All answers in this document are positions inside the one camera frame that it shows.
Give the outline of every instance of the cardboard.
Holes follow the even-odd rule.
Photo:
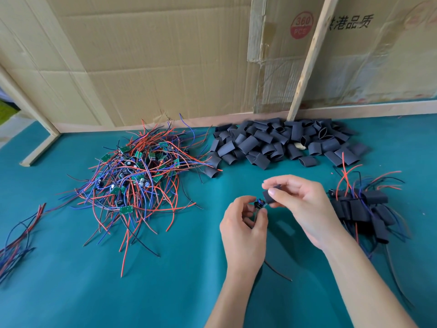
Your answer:
[[[322,5],[267,0],[255,112],[290,108]],[[301,108],[435,98],[436,34],[437,0],[339,0]]]
[[[55,124],[253,110],[251,0],[1,0],[0,63]]]

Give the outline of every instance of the teal mat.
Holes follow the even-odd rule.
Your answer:
[[[421,327],[437,326],[437,220],[435,140],[437,115],[349,120],[372,147],[360,168],[379,176],[402,170],[403,191],[387,190],[390,204],[407,219],[413,240],[391,237],[389,244],[399,281],[416,305],[410,311]],[[114,147],[124,132],[63,135],[34,167],[18,165],[41,143],[47,132],[33,124],[0,150],[2,212],[0,240],[17,221],[36,212],[38,204],[59,204],[54,194],[77,187],[68,173],[89,178],[88,167]],[[295,174],[336,186],[330,163],[305,169],[297,161],[282,161],[266,171],[248,161],[222,165],[219,178],[196,173],[183,176],[189,196],[203,210],[191,207],[152,221],[159,232],[144,229],[141,240],[158,251],[156,258],[134,244],[128,250],[125,275],[120,278],[123,253],[118,249],[124,227],[115,228],[100,245],[82,244],[97,227],[90,210],[64,208],[46,215],[32,234],[36,250],[0,288],[2,327],[202,327],[225,278],[226,260],[219,223],[237,196],[261,196],[262,181]],[[321,251],[313,247],[285,210],[269,210],[267,259],[293,279],[288,282],[263,268],[246,313],[247,327],[351,327],[334,277]],[[374,265],[399,297],[382,252]]]

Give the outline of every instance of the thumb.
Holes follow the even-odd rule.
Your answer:
[[[261,208],[258,211],[257,221],[255,223],[254,229],[258,231],[267,231],[268,222],[269,220],[267,218],[267,210],[265,208]]]
[[[301,199],[296,198],[288,194],[287,192],[277,189],[275,187],[269,188],[268,193],[270,197],[272,197],[276,202],[283,204],[285,207],[291,210],[292,213],[294,213],[302,204]]]

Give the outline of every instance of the person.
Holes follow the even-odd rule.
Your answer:
[[[343,228],[324,188],[293,175],[272,177],[262,184],[288,208],[314,246],[325,254],[355,328],[417,327],[390,291],[355,240]],[[235,199],[220,223],[228,268],[220,295],[206,328],[242,327],[255,277],[264,262],[267,210],[254,223],[252,196]]]

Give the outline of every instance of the person's left hand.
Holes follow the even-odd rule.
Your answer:
[[[250,220],[255,207],[249,203],[255,200],[256,197],[250,195],[238,197],[229,205],[221,221],[221,239],[228,262],[227,274],[255,279],[264,262],[267,210],[259,210],[256,223]]]

